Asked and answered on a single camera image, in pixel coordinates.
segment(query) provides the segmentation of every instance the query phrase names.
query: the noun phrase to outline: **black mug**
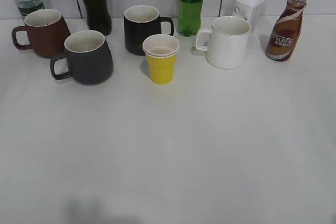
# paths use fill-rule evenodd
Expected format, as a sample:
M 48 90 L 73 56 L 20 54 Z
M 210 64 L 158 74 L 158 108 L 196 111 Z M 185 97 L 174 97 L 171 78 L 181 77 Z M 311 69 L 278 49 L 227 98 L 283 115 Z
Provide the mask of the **black mug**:
M 51 75 L 56 80 L 73 77 L 79 83 L 93 85 L 112 75 L 112 55 L 102 33 L 79 31 L 65 40 L 64 47 L 64 54 L 55 55 L 50 60 Z M 67 59 L 69 71 L 55 74 L 55 63 L 60 59 Z
M 161 34 L 161 22 L 169 22 L 170 35 L 174 35 L 174 23 L 171 18 L 161 18 L 159 10 L 153 6 L 137 5 L 124 13 L 125 46 L 128 52 L 145 55 L 142 43 L 149 36 Z

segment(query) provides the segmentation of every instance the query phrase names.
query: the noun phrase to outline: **white plastic bottle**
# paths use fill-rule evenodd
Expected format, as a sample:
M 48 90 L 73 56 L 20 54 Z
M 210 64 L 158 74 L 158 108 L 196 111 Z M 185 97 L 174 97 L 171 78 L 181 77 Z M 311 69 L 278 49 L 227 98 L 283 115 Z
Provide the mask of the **white plastic bottle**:
M 253 30 L 260 16 L 260 8 L 263 2 L 264 0 L 236 0 L 233 16 L 247 20 Z

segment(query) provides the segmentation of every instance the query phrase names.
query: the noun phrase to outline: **yellow plastic cup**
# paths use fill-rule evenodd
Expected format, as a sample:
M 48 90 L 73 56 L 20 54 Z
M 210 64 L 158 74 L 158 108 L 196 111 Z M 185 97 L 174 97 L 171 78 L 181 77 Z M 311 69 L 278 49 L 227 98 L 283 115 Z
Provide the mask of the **yellow plastic cup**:
M 155 34 L 143 42 L 143 51 L 149 66 L 151 80 L 167 84 L 173 80 L 179 41 L 167 34 Z

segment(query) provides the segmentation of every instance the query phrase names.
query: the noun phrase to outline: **white mug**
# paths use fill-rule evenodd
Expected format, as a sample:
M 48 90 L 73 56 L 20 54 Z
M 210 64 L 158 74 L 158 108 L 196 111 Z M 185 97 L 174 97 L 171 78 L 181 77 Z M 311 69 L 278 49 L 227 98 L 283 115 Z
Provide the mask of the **white mug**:
M 208 62 L 216 68 L 235 69 L 245 63 L 246 48 L 251 25 L 242 18 L 223 16 L 217 18 L 212 29 L 201 28 L 196 36 L 196 49 L 207 51 Z M 208 46 L 199 46 L 200 34 L 210 34 Z

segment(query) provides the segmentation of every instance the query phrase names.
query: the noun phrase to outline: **mug handle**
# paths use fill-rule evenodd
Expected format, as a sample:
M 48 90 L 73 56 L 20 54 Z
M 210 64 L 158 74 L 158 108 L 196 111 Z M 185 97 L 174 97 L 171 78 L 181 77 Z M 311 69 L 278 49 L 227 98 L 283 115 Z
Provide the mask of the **mug handle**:
M 174 22 L 171 18 L 160 18 L 160 22 L 170 23 L 170 36 L 174 36 Z
M 198 45 L 198 39 L 200 38 L 201 34 L 211 34 L 211 32 L 212 31 L 209 28 L 201 28 L 200 30 L 198 30 L 197 35 L 196 35 L 196 43 L 195 43 L 195 47 L 198 51 L 208 51 L 208 47 Z
M 18 31 L 27 31 L 27 28 L 25 26 L 18 26 L 18 27 L 15 27 L 12 30 L 12 40 L 13 40 L 14 46 L 17 49 L 19 49 L 19 50 L 28 50 L 28 49 L 31 49 L 31 44 L 29 44 L 29 45 L 21 45 L 21 44 L 19 44 L 19 42 L 17 42 L 16 33 Z
M 55 74 L 55 63 L 58 60 L 61 59 L 66 59 L 67 55 L 65 53 L 63 54 L 59 54 L 59 55 L 55 55 L 50 59 L 50 72 L 51 75 L 56 79 L 56 80 L 63 80 L 66 78 L 69 78 L 71 76 L 70 71 L 65 72 L 65 73 L 61 73 L 61 74 Z

